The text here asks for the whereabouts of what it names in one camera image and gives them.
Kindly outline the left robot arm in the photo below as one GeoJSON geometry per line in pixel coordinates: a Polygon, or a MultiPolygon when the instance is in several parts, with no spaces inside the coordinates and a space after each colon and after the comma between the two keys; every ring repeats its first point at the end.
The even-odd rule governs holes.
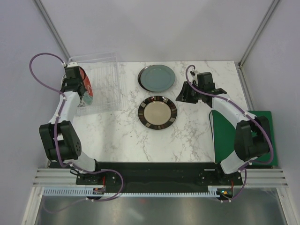
{"type": "Polygon", "coordinates": [[[99,184],[103,173],[96,169],[96,160],[83,152],[72,124],[82,98],[88,93],[88,78],[80,66],[67,66],[65,75],[57,109],[50,121],[39,127],[45,154],[49,161],[56,161],[61,167],[72,166],[87,173],[86,178],[92,184],[99,184]]]}

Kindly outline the teal green plate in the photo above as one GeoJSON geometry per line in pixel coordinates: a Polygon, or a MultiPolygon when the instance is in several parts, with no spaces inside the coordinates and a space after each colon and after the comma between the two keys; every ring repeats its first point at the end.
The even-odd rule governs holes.
{"type": "Polygon", "coordinates": [[[174,71],[165,65],[150,65],[145,67],[141,75],[143,86],[150,92],[163,92],[175,83],[174,71]]]}

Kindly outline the black striped rim plate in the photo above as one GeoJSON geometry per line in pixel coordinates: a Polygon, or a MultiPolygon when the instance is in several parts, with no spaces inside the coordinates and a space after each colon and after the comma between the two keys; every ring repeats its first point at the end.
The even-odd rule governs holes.
{"type": "Polygon", "coordinates": [[[139,121],[145,127],[153,130],[170,127],[175,122],[177,114],[174,102],[164,96],[148,97],[138,107],[139,121]]]}

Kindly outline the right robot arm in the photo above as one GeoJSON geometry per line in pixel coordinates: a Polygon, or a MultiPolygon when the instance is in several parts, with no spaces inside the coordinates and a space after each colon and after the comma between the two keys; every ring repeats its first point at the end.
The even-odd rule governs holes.
{"type": "Polygon", "coordinates": [[[268,118],[258,117],[231,100],[224,89],[216,88],[210,72],[186,70],[186,81],[176,101],[191,104],[202,101],[235,128],[233,151],[220,162],[221,169],[215,172],[217,183],[226,184],[231,180],[232,173],[241,171],[253,162],[257,163],[261,156],[269,154],[269,161],[273,160],[274,148],[268,118]]]}

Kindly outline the red plate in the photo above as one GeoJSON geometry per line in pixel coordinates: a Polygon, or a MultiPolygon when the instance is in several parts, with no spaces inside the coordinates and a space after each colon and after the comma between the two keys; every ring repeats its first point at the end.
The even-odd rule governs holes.
{"type": "Polygon", "coordinates": [[[82,77],[83,84],[85,86],[85,93],[82,97],[82,102],[84,105],[91,105],[93,102],[93,90],[92,85],[90,83],[90,80],[85,72],[85,70],[82,67],[79,67],[80,75],[82,77]]]}

